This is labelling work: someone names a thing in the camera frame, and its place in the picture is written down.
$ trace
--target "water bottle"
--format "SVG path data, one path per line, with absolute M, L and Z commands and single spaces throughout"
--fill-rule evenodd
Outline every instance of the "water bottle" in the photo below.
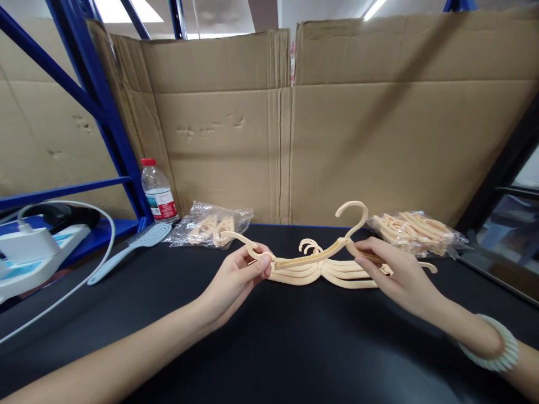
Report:
M 179 219 L 170 184 L 157 168 L 155 159 L 142 159 L 142 189 L 148 198 L 153 218 L 158 223 L 172 223 Z

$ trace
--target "light blue brush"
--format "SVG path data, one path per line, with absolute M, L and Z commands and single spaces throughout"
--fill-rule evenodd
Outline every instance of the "light blue brush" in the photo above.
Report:
M 162 241 L 167 234 L 172 230 L 172 225 L 170 223 L 157 223 L 152 226 L 148 226 L 146 229 L 135 234 L 127 242 L 129 247 L 120 251 L 114 257 L 110 258 L 103 266 L 93 275 L 90 280 L 87 282 L 88 285 L 93 285 L 98 283 L 103 279 L 112 269 L 120 263 L 122 259 L 126 257 L 127 254 L 132 252 L 138 247 L 153 247 L 160 241 Z

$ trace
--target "power strip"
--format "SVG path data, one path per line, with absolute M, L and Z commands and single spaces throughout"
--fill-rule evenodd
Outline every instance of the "power strip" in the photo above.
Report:
M 0 261 L 0 304 L 47 281 L 88 234 L 86 224 L 74 224 L 53 236 L 60 247 L 56 255 L 21 265 L 13 265 L 8 259 Z

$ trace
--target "bracelet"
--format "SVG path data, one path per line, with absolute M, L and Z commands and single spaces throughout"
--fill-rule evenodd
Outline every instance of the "bracelet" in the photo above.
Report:
M 483 314 L 476 314 L 479 318 L 493 326 L 504 341 L 504 350 L 496 359 L 484 359 L 475 355 L 470 349 L 459 342 L 460 349 L 476 365 L 495 372 L 505 372 L 512 369 L 518 362 L 518 341 L 503 324 Z

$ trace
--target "hand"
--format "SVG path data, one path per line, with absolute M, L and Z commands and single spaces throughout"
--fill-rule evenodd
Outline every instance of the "hand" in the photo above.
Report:
M 257 244 L 257 253 L 271 253 L 267 246 Z M 208 310 L 209 320 L 216 328 L 226 324 L 260 281 L 270 277 L 269 256 L 263 255 L 259 261 L 253 261 L 255 259 L 249 255 L 245 246 L 230 254 L 198 298 Z
M 388 277 L 368 259 L 363 257 L 355 259 L 383 293 L 403 309 L 423 320 L 432 322 L 436 318 L 447 299 L 428 279 L 412 254 L 375 237 L 358 241 L 354 245 L 365 253 L 375 253 L 393 270 L 393 275 Z

